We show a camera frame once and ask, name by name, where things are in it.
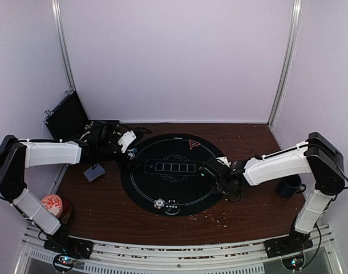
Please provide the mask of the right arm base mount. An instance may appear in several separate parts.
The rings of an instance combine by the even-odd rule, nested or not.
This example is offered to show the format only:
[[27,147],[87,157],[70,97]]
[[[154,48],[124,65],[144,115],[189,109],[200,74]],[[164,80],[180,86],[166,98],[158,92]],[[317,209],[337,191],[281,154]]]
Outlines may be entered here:
[[269,239],[264,242],[267,257],[280,257],[282,265],[289,271],[300,271],[306,263],[305,249],[313,247],[310,239],[301,241],[291,236]]

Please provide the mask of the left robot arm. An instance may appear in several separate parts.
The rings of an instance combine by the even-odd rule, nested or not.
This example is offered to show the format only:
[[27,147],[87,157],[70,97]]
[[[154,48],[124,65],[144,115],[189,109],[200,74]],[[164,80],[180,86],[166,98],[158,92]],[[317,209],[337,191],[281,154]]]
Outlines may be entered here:
[[74,247],[72,238],[60,231],[61,222],[43,206],[27,184],[32,171],[111,161],[130,169],[137,164],[135,144],[151,132],[145,127],[95,120],[83,131],[55,140],[6,135],[0,144],[0,199],[52,236],[51,244],[60,253],[69,253]]

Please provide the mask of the red triangle marker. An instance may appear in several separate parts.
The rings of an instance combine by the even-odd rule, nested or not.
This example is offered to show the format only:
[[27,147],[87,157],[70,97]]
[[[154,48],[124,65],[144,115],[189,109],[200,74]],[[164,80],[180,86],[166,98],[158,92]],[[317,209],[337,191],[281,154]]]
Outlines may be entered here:
[[193,148],[195,147],[199,147],[201,146],[201,143],[196,141],[196,140],[192,140],[192,139],[189,139],[188,140],[188,143],[189,143],[189,149],[192,150]]

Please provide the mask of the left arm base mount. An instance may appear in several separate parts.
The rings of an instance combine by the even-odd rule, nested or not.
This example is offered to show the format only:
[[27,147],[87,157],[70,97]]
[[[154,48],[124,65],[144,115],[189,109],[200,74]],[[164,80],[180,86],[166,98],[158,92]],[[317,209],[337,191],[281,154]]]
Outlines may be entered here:
[[55,270],[66,273],[71,271],[79,260],[91,257],[94,244],[92,241],[69,237],[67,245],[46,240],[43,247],[56,253],[52,259],[52,266]]

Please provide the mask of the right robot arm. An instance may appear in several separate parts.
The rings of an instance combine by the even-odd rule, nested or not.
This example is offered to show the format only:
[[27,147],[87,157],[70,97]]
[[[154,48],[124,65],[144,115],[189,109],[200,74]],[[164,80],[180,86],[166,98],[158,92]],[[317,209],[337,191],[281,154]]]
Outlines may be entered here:
[[293,232],[284,239],[284,247],[289,252],[305,244],[305,235],[348,184],[343,155],[319,132],[312,132],[305,141],[269,155],[233,163],[227,163],[225,157],[210,158],[199,171],[212,179],[219,193],[227,196],[270,180],[312,174],[315,185],[294,220]]

